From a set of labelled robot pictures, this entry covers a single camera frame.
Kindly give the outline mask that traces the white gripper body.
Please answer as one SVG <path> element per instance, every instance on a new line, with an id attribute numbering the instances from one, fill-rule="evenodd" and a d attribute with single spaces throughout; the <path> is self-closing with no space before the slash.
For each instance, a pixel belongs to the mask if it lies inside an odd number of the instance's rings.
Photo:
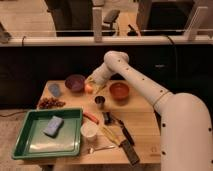
<path id="1" fill-rule="evenodd" d="M 112 76 L 112 71 L 106 66 L 101 65 L 90 75 L 91 79 L 98 85 L 104 85 Z"/>

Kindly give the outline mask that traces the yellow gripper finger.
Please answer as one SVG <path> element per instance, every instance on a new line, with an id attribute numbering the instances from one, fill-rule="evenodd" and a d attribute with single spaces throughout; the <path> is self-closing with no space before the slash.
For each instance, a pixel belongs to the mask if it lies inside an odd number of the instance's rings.
<path id="1" fill-rule="evenodd" d="M 95 86 L 95 94 L 98 94 L 99 92 L 101 92 L 105 87 L 106 87 L 106 85 Z"/>

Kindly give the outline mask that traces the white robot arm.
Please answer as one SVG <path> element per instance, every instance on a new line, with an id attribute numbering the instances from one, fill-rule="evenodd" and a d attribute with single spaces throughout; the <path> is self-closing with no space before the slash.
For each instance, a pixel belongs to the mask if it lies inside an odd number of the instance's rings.
<path id="1" fill-rule="evenodd" d="M 87 80 L 100 90 L 120 74 L 161 116 L 161 171 L 213 171 L 213 127 L 205 103 L 190 93 L 172 93 L 128 62 L 127 53 L 108 51 Z"/>

